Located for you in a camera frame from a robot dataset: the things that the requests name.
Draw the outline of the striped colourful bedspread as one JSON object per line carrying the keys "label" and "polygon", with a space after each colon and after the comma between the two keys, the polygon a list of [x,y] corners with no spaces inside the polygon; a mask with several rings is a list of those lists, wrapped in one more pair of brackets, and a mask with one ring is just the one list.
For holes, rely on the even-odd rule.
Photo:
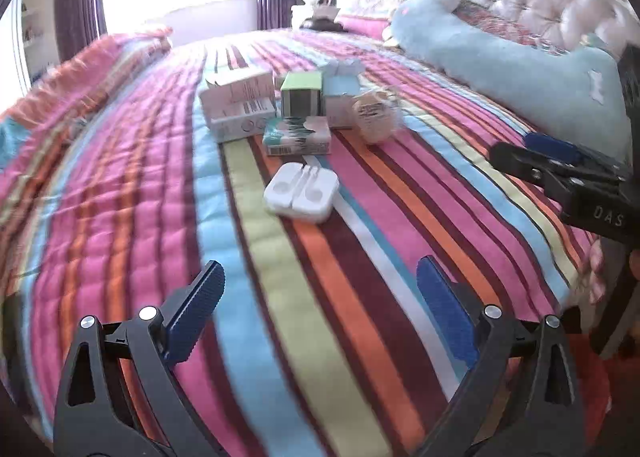
{"label": "striped colourful bedspread", "polygon": [[[405,122],[369,146],[333,133],[316,159],[340,180],[321,224],[270,214],[281,159],[258,138],[217,143],[210,74],[278,74],[358,58]],[[232,456],[405,456],[463,375],[416,286],[431,255],[523,319],[560,310],[592,238],[542,191],[491,168],[526,122],[372,41],[258,32],[229,43],[128,47],[103,81],[1,155],[1,379],[50,432],[78,321],[123,321],[210,260],[226,289],[176,373]]]}

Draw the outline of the white barcode box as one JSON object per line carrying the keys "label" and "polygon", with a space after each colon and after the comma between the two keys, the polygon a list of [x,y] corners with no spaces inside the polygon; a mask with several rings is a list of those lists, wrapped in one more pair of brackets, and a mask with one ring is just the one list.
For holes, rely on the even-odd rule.
{"label": "white barcode box", "polygon": [[256,136],[277,116],[273,73],[260,67],[242,67],[205,77],[198,95],[206,125],[217,143]]}

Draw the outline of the green vitamin E box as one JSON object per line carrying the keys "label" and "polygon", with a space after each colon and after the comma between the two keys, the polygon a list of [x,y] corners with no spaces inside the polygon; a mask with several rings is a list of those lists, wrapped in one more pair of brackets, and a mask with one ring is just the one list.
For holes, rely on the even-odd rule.
{"label": "green vitamin E box", "polygon": [[331,140],[326,117],[276,117],[267,122],[262,146],[269,156],[326,155]]}

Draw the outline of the light blue long plush pillow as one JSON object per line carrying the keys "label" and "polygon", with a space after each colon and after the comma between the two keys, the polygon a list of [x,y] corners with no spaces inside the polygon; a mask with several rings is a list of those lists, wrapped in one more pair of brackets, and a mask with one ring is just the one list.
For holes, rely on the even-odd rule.
{"label": "light blue long plush pillow", "polygon": [[506,106],[537,130],[624,162],[631,130],[617,63],[580,46],[552,55],[499,38],[454,14],[459,0],[407,0],[392,33],[406,54]]}

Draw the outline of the orange snack packet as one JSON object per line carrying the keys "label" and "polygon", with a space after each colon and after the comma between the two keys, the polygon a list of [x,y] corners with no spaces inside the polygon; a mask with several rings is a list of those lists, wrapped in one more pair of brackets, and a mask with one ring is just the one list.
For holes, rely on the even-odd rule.
{"label": "orange snack packet", "polygon": [[356,97],[352,105],[354,128],[369,145],[385,142],[400,128],[401,106],[390,89],[369,90]]}

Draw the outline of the white earphone case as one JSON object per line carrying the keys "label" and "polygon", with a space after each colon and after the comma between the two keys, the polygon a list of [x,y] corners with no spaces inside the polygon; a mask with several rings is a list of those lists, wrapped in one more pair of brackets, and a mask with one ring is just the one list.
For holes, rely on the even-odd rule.
{"label": "white earphone case", "polygon": [[340,180],[332,170],[287,162],[269,181],[262,200],[277,216],[321,223],[331,214],[339,189]]}

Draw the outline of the folded colourful quilt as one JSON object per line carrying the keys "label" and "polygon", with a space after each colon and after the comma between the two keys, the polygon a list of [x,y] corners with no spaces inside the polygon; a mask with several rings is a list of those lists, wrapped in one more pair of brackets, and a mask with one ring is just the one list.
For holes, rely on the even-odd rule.
{"label": "folded colourful quilt", "polygon": [[14,157],[32,132],[55,110],[103,81],[128,47],[165,40],[173,31],[171,27],[164,27],[149,32],[103,35],[70,60],[50,68],[21,99],[1,113],[1,155]]}

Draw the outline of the lime green box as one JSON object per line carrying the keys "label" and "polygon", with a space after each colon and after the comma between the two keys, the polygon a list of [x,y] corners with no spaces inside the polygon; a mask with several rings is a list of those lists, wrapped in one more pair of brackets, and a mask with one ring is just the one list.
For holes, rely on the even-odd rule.
{"label": "lime green box", "polygon": [[322,73],[289,72],[280,89],[283,117],[319,116],[321,108]]}

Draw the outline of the light blue box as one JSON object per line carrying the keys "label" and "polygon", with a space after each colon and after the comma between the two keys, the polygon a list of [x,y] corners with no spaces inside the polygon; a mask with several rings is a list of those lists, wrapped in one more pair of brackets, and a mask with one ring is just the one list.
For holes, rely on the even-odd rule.
{"label": "light blue box", "polygon": [[359,76],[363,70],[358,58],[333,60],[320,67],[321,113],[328,119],[331,129],[352,128],[352,105],[361,94]]}

